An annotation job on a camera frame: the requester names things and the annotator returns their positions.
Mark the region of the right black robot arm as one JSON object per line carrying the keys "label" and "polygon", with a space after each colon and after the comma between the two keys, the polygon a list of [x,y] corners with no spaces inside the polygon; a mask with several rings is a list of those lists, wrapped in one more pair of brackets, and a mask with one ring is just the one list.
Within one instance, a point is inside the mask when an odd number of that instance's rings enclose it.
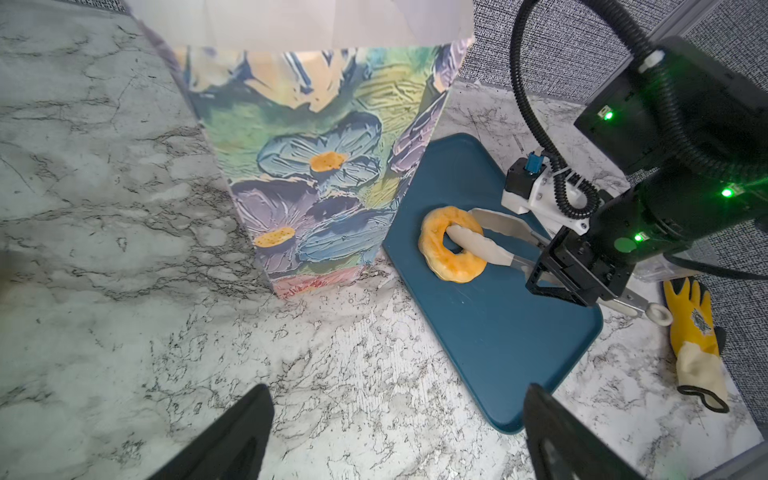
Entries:
{"label": "right black robot arm", "polygon": [[652,174],[604,200],[567,164],[534,114],[521,69],[535,3],[520,5],[509,47],[520,113],[550,162],[556,209],[567,220],[526,282],[539,296],[581,306],[616,300],[642,261],[744,280],[744,271],[683,257],[695,241],[767,221],[767,96],[745,77],[671,37],[655,43],[616,1],[592,1],[629,50],[628,68],[578,117],[577,128],[626,173]]}

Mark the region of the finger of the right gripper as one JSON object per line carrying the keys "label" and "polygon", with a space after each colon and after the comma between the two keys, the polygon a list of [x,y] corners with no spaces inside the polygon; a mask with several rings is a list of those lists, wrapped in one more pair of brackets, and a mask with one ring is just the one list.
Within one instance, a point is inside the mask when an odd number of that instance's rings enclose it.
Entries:
{"label": "finger of the right gripper", "polygon": [[561,279],[551,272],[534,272],[526,281],[526,288],[534,295],[544,296],[579,306],[593,306],[600,299],[600,290],[594,282],[581,284],[571,279]]}

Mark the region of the fake ring donut bread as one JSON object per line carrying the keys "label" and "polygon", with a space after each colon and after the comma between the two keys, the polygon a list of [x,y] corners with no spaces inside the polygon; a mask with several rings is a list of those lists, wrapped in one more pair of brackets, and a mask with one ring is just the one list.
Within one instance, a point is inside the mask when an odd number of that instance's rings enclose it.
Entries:
{"label": "fake ring donut bread", "polygon": [[468,283],[483,273],[487,262],[469,251],[454,254],[445,247],[447,228],[454,225],[483,235],[482,227],[467,211],[447,206],[432,210],[425,216],[418,246],[428,267],[438,278],[448,282]]}

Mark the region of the cream serving tongs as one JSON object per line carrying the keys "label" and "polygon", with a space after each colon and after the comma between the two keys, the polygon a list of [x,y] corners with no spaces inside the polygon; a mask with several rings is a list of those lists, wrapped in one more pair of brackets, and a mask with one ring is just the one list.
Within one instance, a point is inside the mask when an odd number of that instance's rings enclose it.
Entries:
{"label": "cream serving tongs", "polygon": [[[473,208],[469,214],[482,227],[505,237],[524,241],[541,252],[545,251],[550,243],[549,239],[533,230],[526,221],[519,217],[482,208]],[[447,235],[455,244],[488,263],[511,267],[523,272],[526,280],[534,272],[549,272],[534,261],[510,252],[493,239],[474,233],[467,228],[458,225],[450,226],[447,228]],[[553,275],[565,279],[561,273]],[[600,296],[596,304],[628,317],[645,317],[662,327],[668,327],[673,322],[673,315],[667,307],[650,302],[629,288],[626,288],[619,296],[612,293],[607,298]]]}

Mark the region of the yellow work glove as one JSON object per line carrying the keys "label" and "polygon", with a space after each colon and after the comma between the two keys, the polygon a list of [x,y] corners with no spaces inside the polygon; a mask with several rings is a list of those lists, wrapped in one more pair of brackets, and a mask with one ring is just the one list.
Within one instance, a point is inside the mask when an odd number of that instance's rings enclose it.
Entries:
{"label": "yellow work glove", "polygon": [[728,413],[721,346],[724,331],[714,324],[710,292],[691,278],[663,282],[673,320],[669,341],[676,358],[677,390],[698,398],[708,410]]}

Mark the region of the teal rectangular tray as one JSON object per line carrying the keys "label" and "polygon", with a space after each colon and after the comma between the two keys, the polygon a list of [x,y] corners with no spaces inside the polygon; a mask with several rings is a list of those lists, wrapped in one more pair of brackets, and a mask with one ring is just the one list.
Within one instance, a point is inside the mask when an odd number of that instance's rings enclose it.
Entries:
{"label": "teal rectangular tray", "polygon": [[418,249],[424,217],[444,206],[497,209],[504,180],[475,137],[431,141],[383,248],[486,420],[516,434],[528,386],[554,392],[597,339],[603,315],[531,294],[514,268],[490,265],[465,284],[429,269]]}

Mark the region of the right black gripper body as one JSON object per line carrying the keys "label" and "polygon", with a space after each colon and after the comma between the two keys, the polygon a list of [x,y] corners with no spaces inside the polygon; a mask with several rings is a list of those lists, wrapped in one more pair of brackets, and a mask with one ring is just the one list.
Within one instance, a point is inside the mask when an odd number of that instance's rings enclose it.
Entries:
{"label": "right black gripper body", "polygon": [[621,295],[635,266],[659,253],[660,200],[619,197],[599,209],[587,233],[561,228],[536,264],[581,284],[594,282],[607,298]]}

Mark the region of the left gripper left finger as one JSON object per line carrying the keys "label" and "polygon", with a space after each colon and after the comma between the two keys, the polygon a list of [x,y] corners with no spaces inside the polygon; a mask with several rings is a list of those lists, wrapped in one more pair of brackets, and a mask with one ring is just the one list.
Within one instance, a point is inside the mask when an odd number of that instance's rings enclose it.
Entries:
{"label": "left gripper left finger", "polygon": [[151,477],[256,480],[273,419],[268,386],[256,385]]}

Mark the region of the white floral paper bag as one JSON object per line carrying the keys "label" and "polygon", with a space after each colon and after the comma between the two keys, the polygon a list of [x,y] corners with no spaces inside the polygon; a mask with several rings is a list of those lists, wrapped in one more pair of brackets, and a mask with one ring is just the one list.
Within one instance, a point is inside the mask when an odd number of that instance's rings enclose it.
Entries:
{"label": "white floral paper bag", "polygon": [[379,251],[474,39],[469,1],[129,1],[274,293]]}

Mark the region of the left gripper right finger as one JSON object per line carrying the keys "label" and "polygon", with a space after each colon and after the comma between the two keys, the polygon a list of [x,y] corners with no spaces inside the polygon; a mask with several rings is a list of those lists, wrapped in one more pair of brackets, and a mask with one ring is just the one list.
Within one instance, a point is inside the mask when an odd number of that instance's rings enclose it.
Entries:
{"label": "left gripper right finger", "polygon": [[641,477],[538,384],[526,391],[523,423],[537,479]]}

